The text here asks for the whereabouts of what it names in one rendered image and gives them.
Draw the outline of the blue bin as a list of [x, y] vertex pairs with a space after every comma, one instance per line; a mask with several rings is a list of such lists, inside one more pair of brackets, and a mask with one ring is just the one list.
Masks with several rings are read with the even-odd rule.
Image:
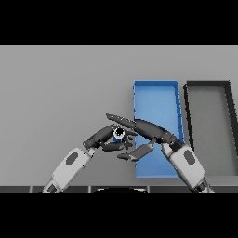
[[[134, 118], [159, 125], [181, 141], [184, 140], [179, 82], [177, 80], [135, 80]], [[136, 162], [138, 179], [177, 178], [173, 166], [165, 159], [162, 147]]]

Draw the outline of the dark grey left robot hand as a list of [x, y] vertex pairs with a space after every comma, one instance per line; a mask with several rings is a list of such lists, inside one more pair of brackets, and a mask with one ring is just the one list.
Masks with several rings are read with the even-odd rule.
[[121, 151], [122, 149], [128, 149], [132, 147], [133, 144], [130, 143], [130, 140], [133, 139], [133, 136], [136, 136], [137, 133], [125, 130], [125, 136], [122, 142], [113, 141], [113, 131], [115, 128], [120, 127], [118, 125], [109, 125], [103, 127], [101, 130], [92, 135], [88, 140], [83, 142], [84, 147], [87, 150], [98, 149], [101, 147], [105, 152]]

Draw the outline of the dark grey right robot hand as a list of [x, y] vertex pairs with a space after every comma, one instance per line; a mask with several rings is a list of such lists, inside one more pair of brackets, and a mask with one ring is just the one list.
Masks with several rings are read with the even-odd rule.
[[173, 152], [176, 152], [184, 145], [184, 142], [177, 139], [174, 134], [154, 123], [141, 119], [135, 119], [134, 121], [131, 121], [124, 117], [110, 113], [107, 113], [106, 116], [109, 120], [112, 120], [121, 126], [133, 129], [136, 133], [150, 141], [148, 144], [140, 145], [130, 153], [118, 154], [117, 157], [119, 159], [137, 162], [139, 159], [153, 151], [155, 143], [165, 143]]

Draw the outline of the dark grey bin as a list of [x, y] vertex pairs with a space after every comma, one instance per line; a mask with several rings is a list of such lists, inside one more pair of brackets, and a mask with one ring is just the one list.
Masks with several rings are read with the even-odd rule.
[[187, 81], [189, 142], [208, 176], [238, 176], [238, 121], [230, 81]]

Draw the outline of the blue pipe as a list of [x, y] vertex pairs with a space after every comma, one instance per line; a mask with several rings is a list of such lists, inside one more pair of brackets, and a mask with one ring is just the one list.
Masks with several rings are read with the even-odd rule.
[[122, 142], [125, 136], [125, 131], [121, 127], [117, 127], [113, 131], [113, 141], [114, 142]]

